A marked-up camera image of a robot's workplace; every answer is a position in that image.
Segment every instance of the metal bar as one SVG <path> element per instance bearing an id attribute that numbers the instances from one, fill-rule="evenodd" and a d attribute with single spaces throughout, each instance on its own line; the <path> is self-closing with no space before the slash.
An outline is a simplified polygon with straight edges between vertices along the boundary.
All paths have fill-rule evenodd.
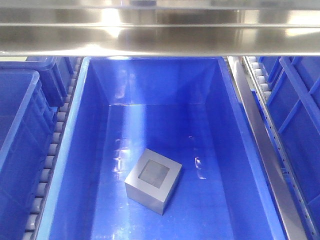
<path id="1" fill-rule="evenodd" d="M 319 10 L 318 0 L 0 0 L 11 8 L 187 8 L 187 9 L 306 9 Z"/>
<path id="2" fill-rule="evenodd" d="M 320 55 L 320 28 L 0 26 L 0 56 Z"/>
<path id="3" fill-rule="evenodd" d="M 274 203 L 278 209 L 285 233 L 289 240 L 307 240 L 301 219 L 283 177 L 276 153 L 250 91 L 239 58 L 230 56 L 228 61 L 260 152 L 262 164 L 274 196 Z"/>
<path id="4" fill-rule="evenodd" d="M 316 56 L 319 19 L 317 0 L 0 0 L 0 56 Z"/>

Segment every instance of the block's top face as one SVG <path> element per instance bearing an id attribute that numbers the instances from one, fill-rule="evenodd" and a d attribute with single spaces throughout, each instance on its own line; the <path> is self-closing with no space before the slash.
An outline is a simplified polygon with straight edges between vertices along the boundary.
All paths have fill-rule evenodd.
<path id="1" fill-rule="evenodd" d="M 168 172 L 168 167 L 149 159 L 138 178 L 159 189 Z"/>
<path id="2" fill-rule="evenodd" d="M 164 203 L 181 167 L 180 163 L 146 149 L 124 182 Z"/>

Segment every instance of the white roller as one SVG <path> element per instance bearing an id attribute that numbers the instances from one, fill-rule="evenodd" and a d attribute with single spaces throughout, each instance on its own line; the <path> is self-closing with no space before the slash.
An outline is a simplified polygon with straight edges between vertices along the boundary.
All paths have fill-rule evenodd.
<path id="1" fill-rule="evenodd" d="M 37 222 L 38 214 L 30 214 L 28 221 L 26 222 L 25 229 L 28 231 L 32 231 L 36 229 L 36 222 Z"/>
<path id="2" fill-rule="evenodd" d="M 58 144 L 51 143 L 48 150 L 48 155 L 55 156 L 57 152 Z"/>
<path id="3" fill-rule="evenodd" d="M 53 133 L 53 136 L 52 136 L 52 143 L 53 144 L 58 144 L 59 143 L 59 141 L 60 141 L 60 132 L 54 132 Z"/>
<path id="4" fill-rule="evenodd" d="M 46 186 L 47 186 L 47 184 L 45 182 L 40 182 L 38 184 L 38 188 L 36 190 L 36 196 L 37 197 L 43 198 L 45 196 Z"/>
<path id="5" fill-rule="evenodd" d="M 263 93 L 263 96 L 264 96 L 265 100 L 268 100 L 269 97 L 270 97 L 270 95 L 271 95 L 271 91 L 265 91 L 265 92 Z"/>
<path id="6" fill-rule="evenodd" d="M 62 112 L 62 111 L 58 112 L 56 115 L 57 121 L 64 122 L 66 120 L 66 116 L 67 116 L 66 112 Z"/>
<path id="7" fill-rule="evenodd" d="M 256 81 L 258 82 L 258 84 L 265 84 L 266 83 L 266 79 L 264 76 L 257 76 Z"/>
<path id="8" fill-rule="evenodd" d="M 259 65 L 258 62 L 252 62 L 251 66 L 252 66 L 253 69 L 259 69 L 260 68 L 260 65 Z"/>
<path id="9" fill-rule="evenodd" d="M 79 65 L 79 64 L 76 64 L 76 65 L 74 66 L 74 70 L 75 70 L 76 72 L 79 71 L 79 68 L 80 68 L 80 65 Z"/>
<path id="10" fill-rule="evenodd" d="M 65 98 L 65 102 L 69 104 L 70 100 L 71 100 L 71 94 L 68 94 L 68 96 L 66 96 Z"/>
<path id="11" fill-rule="evenodd" d="M 254 75 L 255 75 L 255 77 L 262 76 L 263 74 L 262 74 L 261 69 L 255 69 L 254 70 Z"/>
<path id="12" fill-rule="evenodd" d="M 59 108 L 59 111 L 63 112 L 63 113 L 66 113 L 66 112 L 68 112 L 68 109 L 69 109 L 69 103 L 65 103 L 63 106 L 61 106 Z"/>
<path id="13" fill-rule="evenodd" d="M 267 83 L 262 83 L 259 86 L 260 86 L 262 92 L 267 92 L 270 90 L 269 85 Z"/>
<path id="14" fill-rule="evenodd" d="M 68 94 L 72 94 L 74 92 L 74 87 L 70 86 L 68 89 Z"/>
<path id="15" fill-rule="evenodd" d="M 55 156 L 46 156 L 44 167 L 47 169 L 52 168 Z"/>
<path id="16" fill-rule="evenodd" d="M 22 238 L 22 240 L 31 240 L 32 239 L 32 232 L 25 232 L 24 234 L 23 234 L 23 238 Z"/>
<path id="17" fill-rule="evenodd" d="M 70 86 L 74 87 L 76 85 L 76 79 L 72 78 L 70 82 Z"/>
<path id="18" fill-rule="evenodd" d="M 39 212 L 40 212 L 42 200 L 43 200 L 42 197 L 36 197 L 36 198 L 33 200 L 32 209 L 31 209 L 31 212 L 32 212 L 32 213 L 39 213 Z"/>
<path id="19" fill-rule="evenodd" d="M 64 123 L 63 123 L 62 121 L 58 121 L 58 122 L 55 124 L 55 129 L 54 129 L 54 131 L 55 131 L 56 133 L 61 133 L 63 128 L 64 128 Z"/>
<path id="20" fill-rule="evenodd" d="M 50 175 L 50 169 L 44 168 L 41 173 L 40 182 L 47 183 Z"/>
<path id="21" fill-rule="evenodd" d="M 251 63 L 256 63 L 256 62 L 257 62 L 257 58 L 256 58 L 255 56 L 250 56 L 250 57 L 249 57 L 249 61 L 250 61 Z"/>

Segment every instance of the perforated metal rail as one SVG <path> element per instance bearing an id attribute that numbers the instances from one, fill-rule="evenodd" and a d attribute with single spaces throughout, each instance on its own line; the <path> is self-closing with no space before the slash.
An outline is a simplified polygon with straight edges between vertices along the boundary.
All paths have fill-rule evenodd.
<path id="1" fill-rule="evenodd" d="M 293 172 L 293 168 L 290 163 L 290 159 L 288 158 L 288 155 L 284 149 L 284 146 L 282 144 L 282 141 L 279 137 L 279 134 L 276 130 L 276 127 L 272 121 L 272 117 L 268 111 L 267 107 L 267 100 L 271 94 L 271 91 L 269 89 L 264 87 L 265 80 L 263 81 L 260 76 L 262 76 L 262 71 L 260 67 L 257 65 L 257 60 L 255 57 L 249 57 L 245 56 L 242 58 L 243 65 L 250 77 L 250 80 L 253 83 L 253 86 L 256 90 L 256 95 L 258 98 L 258 102 L 261 106 L 261 110 L 263 112 L 263 117 L 266 122 L 266 128 L 269 131 L 269 135 L 271 138 L 273 138 L 273 141 L 275 143 L 276 151 L 279 152 L 279 155 L 281 157 L 280 161 L 283 162 L 283 165 L 285 166 L 285 169 L 282 171 L 283 175 L 289 179 L 289 182 L 291 183 L 291 187 L 293 189 L 293 192 L 297 198 L 297 202 L 300 205 L 300 208 L 302 209 L 303 216 L 305 218 L 305 222 L 307 224 L 307 227 L 309 228 L 309 232 L 312 236 L 312 239 L 319 240 L 320 235 L 317 231 L 312 218 L 310 216 L 309 210 L 307 208 L 306 201 L 302 195 L 301 188 L 299 186 L 299 183 L 296 180 L 295 173 Z"/>
<path id="2" fill-rule="evenodd" d="M 77 58 L 75 71 L 68 88 L 68 95 L 65 98 L 65 103 L 63 106 L 57 109 L 57 123 L 55 125 L 52 142 L 49 146 L 49 150 L 45 159 L 44 168 L 40 176 L 39 184 L 35 193 L 35 199 L 32 203 L 32 209 L 25 226 L 25 233 L 22 240 L 35 240 L 37 237 L 44 206 L 46 204 L 47 193 L 50 188 L 52 175 L 55 170 L 60 143 L 64 135 L 65 125 L 76 89 L 82 60 L 82 57 Z"/>

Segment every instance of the square recess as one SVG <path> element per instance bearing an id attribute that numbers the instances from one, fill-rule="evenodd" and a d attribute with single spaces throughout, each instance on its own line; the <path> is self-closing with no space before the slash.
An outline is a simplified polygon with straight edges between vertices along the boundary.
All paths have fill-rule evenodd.
<path id="1" fill-rule="evenodd" d="M 127 196 L 162 215 L 181 167 L 180 163 L 146 149 L 124 181 Z"/>

